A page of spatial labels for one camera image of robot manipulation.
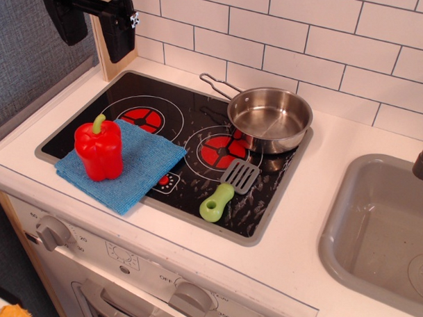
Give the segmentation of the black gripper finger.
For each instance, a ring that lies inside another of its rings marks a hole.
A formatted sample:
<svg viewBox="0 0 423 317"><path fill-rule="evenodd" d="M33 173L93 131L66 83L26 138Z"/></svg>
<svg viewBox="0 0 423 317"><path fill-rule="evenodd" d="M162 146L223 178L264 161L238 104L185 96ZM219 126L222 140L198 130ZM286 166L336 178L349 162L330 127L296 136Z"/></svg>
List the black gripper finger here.
<svg viewBox="0 0 423 317"><path fill-rule="evenodd" d="M88 35L82 10L65 1L43 0L43 2L60 38L68 46L77 44Z"/></svg>
<svg viewBox="0 0 423 317"><path fill-rule="evenodd" d="M117 63L135 49L137 13L108 5L98 16L111 63Z"/></svg>

